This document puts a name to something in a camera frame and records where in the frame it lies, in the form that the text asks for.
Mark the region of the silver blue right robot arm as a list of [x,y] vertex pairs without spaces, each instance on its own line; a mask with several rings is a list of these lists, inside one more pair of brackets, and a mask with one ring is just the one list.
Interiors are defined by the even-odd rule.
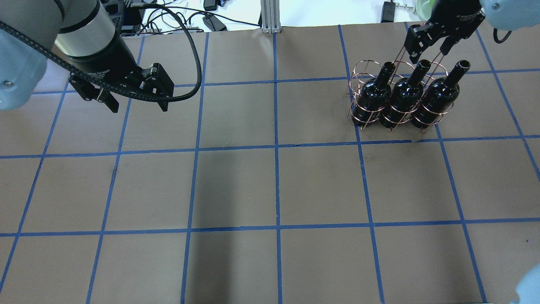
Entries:
[[424,25],[411,25],[404,48],[412,63],[444,39],[440,52],[446,56],[460,40],[468,39],[487,20],[496,30],[513,32],[539,24],[538,0],[436,0]]

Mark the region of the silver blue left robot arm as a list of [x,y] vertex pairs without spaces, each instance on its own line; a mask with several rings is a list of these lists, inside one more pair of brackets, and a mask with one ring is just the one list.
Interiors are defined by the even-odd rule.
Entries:
[[25,104],[48,60],[69,71],[84,100],[117,112],[113,93],[166,111],[173,83],[160,64],[139,67],[102,0],[2,0],[1,110]]

